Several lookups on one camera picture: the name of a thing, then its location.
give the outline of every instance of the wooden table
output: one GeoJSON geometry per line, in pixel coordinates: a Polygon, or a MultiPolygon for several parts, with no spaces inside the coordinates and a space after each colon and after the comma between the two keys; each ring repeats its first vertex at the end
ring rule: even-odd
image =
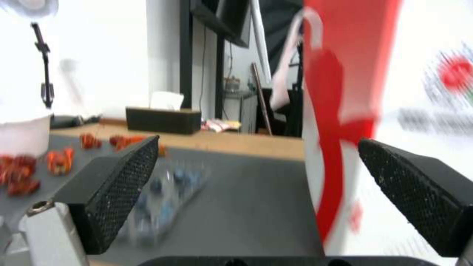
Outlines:
{"type": "Polygon", "coordinates": [[[53,130],[51,134],[79,136],[81,133],[96,134],[108,139],[112,135],[154,135],[168,147],[183,149],[253,155],[284,160],[304,160],[304,143],[299,138],[249,135],[237,133],[214,133],[199,131],[193,135],[129,131],[125,125],[89,124],[72,129],[53,130]]]}

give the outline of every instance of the black tissue box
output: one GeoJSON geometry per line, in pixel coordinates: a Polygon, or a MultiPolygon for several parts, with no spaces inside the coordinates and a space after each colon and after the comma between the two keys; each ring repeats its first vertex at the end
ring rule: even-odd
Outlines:
{"type": "Polygon", "coordinates": [[[201,129],[201,113],[127,107],[126,123],[129,130],[193,134],[201,129]]]}

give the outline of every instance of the white wall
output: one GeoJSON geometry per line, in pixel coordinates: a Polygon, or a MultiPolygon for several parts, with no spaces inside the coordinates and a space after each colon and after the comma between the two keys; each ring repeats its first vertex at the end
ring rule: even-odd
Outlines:
{"type": "MultiPolygon", "coordinates": [[[[179,93],[179,4],[180,1],[147,0],[149,90],[179,93]]],[[[193,20],[192,109],[199,110],[202,92],[204,26],[193,20]]],[[[206,53],[202,95],[202,117],[215,113],[215,67],[217,36],[206,30],[206,53]]]]}
{"type": "MultiPolygon", "coordinates": [[[[77,110],[60,70],[60,62],[66,59],[76,62],[73,76],[87,107],[107,116],[124,117],[124,106],[146,106],[153,91],[179,92],[179,2],[62,1],[56,17],[40,22],[51,48],[50,76],[56,96],[53,111],[60,114],[77,110]]],[[[0,104],[43,106],[39,97],[43,63],[29,21],[0,10],[0,25],[0,104]]],[[[193,109],[199,109],[202,91],[203,32],[204,26],[194,19],[193,109]]],[[[244,87],[251,62],[260,64],[253,31],[250,35],[249,49],[232,47],[232,75],[240,78],[244,87]]],[[[207,29],[203,118],[214,117],[216,42],[215,33],[207,29]]],[[[225,53],[229,55],[228,43],[225,53]]],[[[262,82],[264,87],[271,87],[264,79],[262,82]]]]}
{"type": "MultiPolygon", "coordinates": [[[[42,105],[43,63],[29,22],[0,10],[0,25],[0,103],[42,105]]],[[[62,1],[57,16],[40,27],[51,49],[53,111],[67,113],[74,107],[59,69],[63,59],[77,62],[75,76],[89,106],[117,114],[123,108],[112,106],[147,103],[145,1],[62,1]]]]}
{"type": "MultiPolygon", "coordinates": [[[[258,72],[260,75],[260,82],[263,88],[272,88],[272,83],[267,82],[264,78],[261,63],[256,47],[256,40],[253,31],[253,22],[250,30],[250,45],[248,48],[241,48],[232,44],[233,52],[233,69],[231,76],[240,78],[240,89],[247,88],[248,80],[252,77],[250,67],[252,62],[256,62],[258,72]]],[[[225,42],[225,77],[229,72],[229,58],[230,58],[230,43],[225,42]]],[[[298,62],[298,56],[294,58],[294,62],[298,62]]],[[[297,68],[290,68],[288,73],[288,80],[286,82],[288,89],[292,88],[292,83],[297,81],[297,68]]]]}

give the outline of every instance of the screw hole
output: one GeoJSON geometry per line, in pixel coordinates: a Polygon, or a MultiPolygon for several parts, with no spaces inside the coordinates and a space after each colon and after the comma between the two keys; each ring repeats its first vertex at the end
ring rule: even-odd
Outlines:
{"type": "Polygon", "coordinates": [[[243,260],[241,259],[232,259],[225,263],[225,266],[248,266],[243,260]]]}
{"type": "Polygon", "coordinates": [[[47,201],[40,201],[40,202],[37,202],[37,203],[33,204],[31,209],[33,211],[39,211],[39,210],[41,210],[41,208],[45,207],[47,204],[48,204],[47,201]]]}
{"type": "Polygon", "coordinates": [[[342,259],[334,259],[328,263],[328,266],[351,266],[351,264],[342,259]]]}

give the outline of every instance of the wooden stick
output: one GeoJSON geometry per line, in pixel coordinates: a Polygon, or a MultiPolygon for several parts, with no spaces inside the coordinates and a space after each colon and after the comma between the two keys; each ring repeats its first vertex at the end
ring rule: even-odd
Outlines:
{"type": "Polygon", "coordinates": [[[264,118],[264,123],[266,124],[266,129],[268,129],[269,135],[272,136],[271,125],[269,124],[269,118],[268,118],[268,111],[266,109],[266,103],[264,102],[264,97],[263,97],[263,88],[261,88],[260,75],[258,74],[258,69],[256,68],[255,62],[251,63],[251,69],[253,71],[256,88],[258,89],[258,95],[260,99],[260,106],[261,106],[261,112],[264,118]]]}

